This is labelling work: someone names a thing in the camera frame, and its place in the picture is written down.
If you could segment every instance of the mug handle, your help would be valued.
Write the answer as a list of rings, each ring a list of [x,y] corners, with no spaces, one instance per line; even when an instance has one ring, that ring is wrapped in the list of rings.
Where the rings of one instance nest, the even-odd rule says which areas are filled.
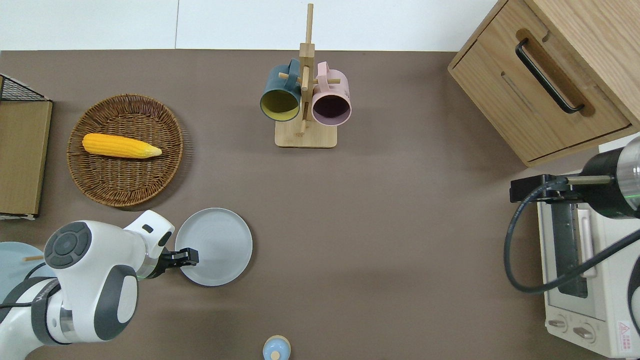
[[[318,63],[318,86],[320,86],[321,92],[329,91],[329,82],[327,80],[327,73],[329,73],[329,64],[326,61]]]
[[[300,61],[297,59],[291,59],[289,62],[289,77],[284,86],[288,89],[294,88],[300,77]]]

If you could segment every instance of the drawer handle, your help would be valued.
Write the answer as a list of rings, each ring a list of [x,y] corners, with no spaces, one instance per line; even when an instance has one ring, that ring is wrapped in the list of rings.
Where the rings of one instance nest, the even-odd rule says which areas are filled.
[[[549,96],[551,96],[551,98],[556,102],[556,104],[558,104],[558,106],[560,106],[560,108],[567,114],[575,113],[576,111],[580,111],[582,108],[584,108],[584,104],[578,106],[577,108],[574,108],[568,102],[566,102],[565,99],[562,97],[562,95],[560,95],[558,90],[556,90],[553,84],[542,73],[542,71],[540,71],[540,69],[538,69],[536,64],[534,64],[533,61],[531,61],[531,59],[527,56],[527,54],[525,54],[522,47],[527,43],[527,41],[529,41],[529,39],[524,38],[524,40],[522,40],[516,46],[516,55],[518,55],[518,58],[520,59],[520,61],[522,61],[524,66],[527,67],[529,72],[534,76],[534,78],[536,78],[536,80],[538,80],[540,85],[542,85],[542,87],[547,91]]]

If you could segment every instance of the warning label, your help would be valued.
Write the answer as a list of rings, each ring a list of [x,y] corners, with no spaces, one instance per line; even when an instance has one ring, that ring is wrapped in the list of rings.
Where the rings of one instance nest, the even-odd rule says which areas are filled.
[[[631,345],[631,323],[618,321],[618,350],[620,352],[633,351]]]

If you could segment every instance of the pink mug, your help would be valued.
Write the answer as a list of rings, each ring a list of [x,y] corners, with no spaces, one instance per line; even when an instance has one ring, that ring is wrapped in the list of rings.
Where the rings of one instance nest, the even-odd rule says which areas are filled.
[[[339,84],[329,84],[328,79],[340,79]],[[330,70],[326,61],[318,64],[318,84],[314,87],[311,114],[322,125],[338,126],[351,116],[349,82],[338,70]]]

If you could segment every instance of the gray plate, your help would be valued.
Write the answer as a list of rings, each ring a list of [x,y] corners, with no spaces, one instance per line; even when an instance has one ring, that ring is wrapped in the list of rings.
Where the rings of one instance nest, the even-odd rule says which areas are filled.
[[[209,208],[191,215],[178,230],[175,249],[198,251],[196,266],[183,266],[182,273],[204,286],[233,281],[249,264],[253,238],[246,222],[231,210]]]

